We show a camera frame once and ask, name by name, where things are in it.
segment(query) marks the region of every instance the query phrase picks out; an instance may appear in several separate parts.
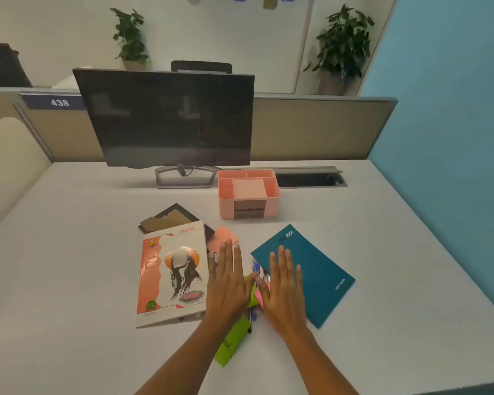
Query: pink desk organizer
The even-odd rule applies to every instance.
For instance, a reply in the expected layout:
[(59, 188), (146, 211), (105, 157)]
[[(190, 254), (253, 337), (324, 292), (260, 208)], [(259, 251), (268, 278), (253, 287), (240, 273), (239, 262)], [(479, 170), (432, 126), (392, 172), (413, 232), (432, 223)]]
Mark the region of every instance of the pink desk organizer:
[(217, 183), (222, 219), (277, 215), (280, 188), (273, 170), (219, 171)]

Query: cubicle partition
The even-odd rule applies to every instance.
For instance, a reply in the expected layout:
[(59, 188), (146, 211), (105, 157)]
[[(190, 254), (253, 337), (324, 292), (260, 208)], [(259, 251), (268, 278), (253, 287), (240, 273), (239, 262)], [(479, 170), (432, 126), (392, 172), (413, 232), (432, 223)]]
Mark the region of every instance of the cubicle partition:
[[(255, 93), (251, 160), (366, 159), (397, 100)], [(103, 153), (80, 92), (0, 88), (0, 118), (20, 119), (53, 162)]]

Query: black chair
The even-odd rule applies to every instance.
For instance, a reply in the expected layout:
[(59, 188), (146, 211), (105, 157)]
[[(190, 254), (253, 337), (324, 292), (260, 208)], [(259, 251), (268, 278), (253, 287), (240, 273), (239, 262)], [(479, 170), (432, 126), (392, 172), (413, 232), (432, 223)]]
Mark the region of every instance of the black chair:
[(0, 43), (0, 87), (32, 87), (18, 60), (18, 52)]
[(223, 72), (232, 73), (232, 65), (224, 62), (207, 62), (207, 61), (172, 61), (170, 65), (172, 72)]

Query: finger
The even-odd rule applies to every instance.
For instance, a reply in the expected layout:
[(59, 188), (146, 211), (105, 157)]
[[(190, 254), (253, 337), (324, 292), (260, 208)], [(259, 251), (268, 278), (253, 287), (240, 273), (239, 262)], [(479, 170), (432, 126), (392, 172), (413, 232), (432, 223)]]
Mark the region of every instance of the finger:
[(293, 257), (289, 250), (285, 250), (285, 263), (287, 265), (287, 279), (289, 284), (294, 286)]
[(232, 241), (227, 239), (225, 248), (225, 272), (232, 272)]
[(277, 257), (274, 252), (269, 254), (269, 266), (271, 268), (271, 286), (273, 291), (278, 292), (280, 288), (280, 270), (278, 270)]
[(245, 301), (249, 304), (251, 300), (252, 286), (254, 285), (254, 280), (258, 277), (257, 272), (252, 272), (245, 279)]
[(234, 245), (234, 272), (243, 278), (242, 252), (238, 243)]
[(303, 281), (302, 281), (302, 267), (296, 265), (296, 288), (303, 292)]
[(269, 286), (267, 283), (262, 280), (261, 277), (256, 277), (254, 279), (256, 281), (256, 284), (258, 285), (258, 289), (260, 290), (260, 293), (262, 294), (262, 300), (263, 300), (263, 308), (266, 308), (269, 306), (269, 298), (271, 297), (271, 292), (269, 291)]
[(280, 283), (287, 283), (287, 265), (285, 263), (285, 252), (283, 245), (278, 247), (278, 269), (280, 270)]
[(216, 279), (216, 252), (213, 252), (209, 256), (209, 281), (214, 281)]
[(225, 273), (225, 248), (226, 243), (222, 242), (220, 245), (220, 253), (217, 257), (217, 276), (223, 276)]

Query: person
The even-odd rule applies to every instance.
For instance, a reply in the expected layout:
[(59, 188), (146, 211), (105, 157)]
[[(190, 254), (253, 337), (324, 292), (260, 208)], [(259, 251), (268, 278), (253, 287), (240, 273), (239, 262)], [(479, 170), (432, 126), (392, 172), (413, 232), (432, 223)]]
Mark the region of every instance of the person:
[(270, 268), (270, 289), (257, 273), (244, 281), (239, 245), (233, 249), (230, 239), (221, 244), (217, 267), (214, 258), (209, 258), (205, 317), (136, 395), (196, 395), (218, 347), (249, 303), (255, 281), (262, 294), (263, 312), (287, 345), (309, 395), (358, 395), (305, 324), (302, 269), (297, 265), (295, 275), (291, 252), (280, 246), (278, 262), (271, 252)]

